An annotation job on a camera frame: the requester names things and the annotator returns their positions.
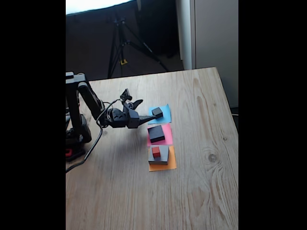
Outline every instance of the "white wall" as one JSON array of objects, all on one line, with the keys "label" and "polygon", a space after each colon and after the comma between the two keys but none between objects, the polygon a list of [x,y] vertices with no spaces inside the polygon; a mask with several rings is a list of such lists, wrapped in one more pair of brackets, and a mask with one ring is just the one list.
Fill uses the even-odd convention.
[{"label": "white wall", "polygon": [[238,0],[195,0],[195,28],[196,68],[216,66],[238,107]]},{"label": "white wall", "polygon": [[184,69],[195,69],[195,0],[176,0],[180,58]]}]

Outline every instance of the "wood grain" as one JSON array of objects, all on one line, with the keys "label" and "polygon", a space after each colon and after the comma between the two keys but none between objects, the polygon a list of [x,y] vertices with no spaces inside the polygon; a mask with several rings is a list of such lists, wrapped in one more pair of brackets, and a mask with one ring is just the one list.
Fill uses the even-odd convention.
[{"label": "wood grain", "polygon": [[[169,104],[177,169],[148,171],[147,125],[104,129],[87,162],[66,174],[66,229],[238,229],[238,133],[216,68],[91,86],[106,102],[128,88],[133,101],[144,99],[140,115]],[[82,99],[80,111],[95,140],[99,127]]]}]

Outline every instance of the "tripod leg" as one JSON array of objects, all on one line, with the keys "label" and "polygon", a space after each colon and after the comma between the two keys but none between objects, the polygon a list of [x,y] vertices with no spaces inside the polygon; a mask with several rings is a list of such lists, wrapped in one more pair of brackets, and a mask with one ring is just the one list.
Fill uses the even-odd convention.
[{"label": "tripod leg", "polygon": [[107,71],[107,78],[111,78],[112,74],[111,74],[111,70],[112,70],[112,66],[113,66],[113,53],[114,53],[114,47],[115,47],[115,40],[116,40],[116,24],[114,24],[114,31],[113,31],[113,37],[112,37],[112,46],[111,46],[111,54],[110,54],[110,60],[109,60],[109,68]]},{"label": "tripod leg", "polygon": [[113,62],[113,65],[112,65],[112,69],[111,69],[111,72],[110,72],[110,75],[108,75],[108,77],[107,77],[108,79],[111,78],[111,76],[112,76],[112,74],[113,74],[113,72],[115,70],[115,66],[117,64],[117,59],[119,59],[119,55],[120,55],[121,51],[123,50],[123,47],[124,46],[119,46],[119,48],[117,50],[117,53],[115,55],[114,62]]},{"label": "tripod leg", "polygon": [[153,53],[153,51],[148,47],[148,45],[142,41],[128,26],[125,22],[123,24],[126,26],[126,28],[139,40],[141,44],[143,44],[151,53],[152,58],[155,59],[167,72],[169,72],[168,68],[162,63],[162,61]]},{"label": "tripod leg", "polygon": [[123,67],[121,66],[121,62],[120,62],[120,58],[118,59],[119,63],[120,63],[120,76],[123,76]]},{"label": "tripod leg", "polygon": [[168,68],[162,63],[162,61],[152,52],[148,52],[147,50],[142,49],[141,47],[139,47],[137,44],[130,42],[129,45],[131,45],[133,48],[135,48],[136,50],[139,50],[140,52],[144,53],[146,56],[152,58],[153,60],[155,60],[156,62],[158,62],[167,72],[169,72]]}]

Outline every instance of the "black cube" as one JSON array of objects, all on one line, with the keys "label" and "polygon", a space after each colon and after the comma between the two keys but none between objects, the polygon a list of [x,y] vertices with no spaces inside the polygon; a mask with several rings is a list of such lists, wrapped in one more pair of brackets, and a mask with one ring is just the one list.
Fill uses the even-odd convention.
[{"label": "black cube", "polygon": [[157,118],[163,117],[163,112],[162,110],[158,107],[152,110],[152,113],[154,116],[156,116]]},{"label": "black cube", "polygon": [[162,126],[155,126],[148,128],[150,142],[157,142],[160,140],[165,140],[164,132]]}]

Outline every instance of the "red cube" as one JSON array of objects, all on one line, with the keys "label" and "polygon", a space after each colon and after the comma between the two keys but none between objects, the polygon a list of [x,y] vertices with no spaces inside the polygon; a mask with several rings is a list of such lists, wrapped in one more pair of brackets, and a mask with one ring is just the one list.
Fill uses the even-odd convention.
[{"label": "red cube", "polygon": [[153,157],[156,158],[156,157],[160,157],[160,156],[161,156],[161,154],[160,154],[159,146],[153,147]]}]

